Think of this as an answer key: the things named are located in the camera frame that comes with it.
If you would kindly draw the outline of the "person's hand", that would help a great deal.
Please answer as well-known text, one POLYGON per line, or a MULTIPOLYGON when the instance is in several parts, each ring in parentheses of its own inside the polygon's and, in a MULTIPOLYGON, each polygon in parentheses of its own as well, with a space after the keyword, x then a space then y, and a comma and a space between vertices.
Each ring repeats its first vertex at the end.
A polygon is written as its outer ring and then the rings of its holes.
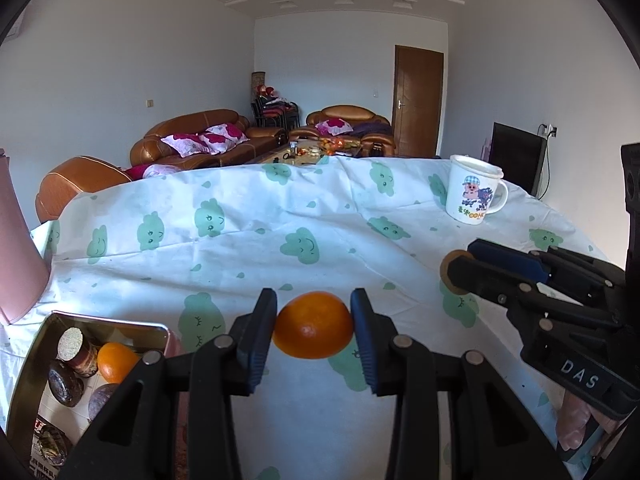
POLYGON ((555 426, 556 436, 563 451, 577 450, 582 445, 590 418, 594 418, 607 434, 612 434, 620 426, 619 420, 605 416, 566 390, 555 426))

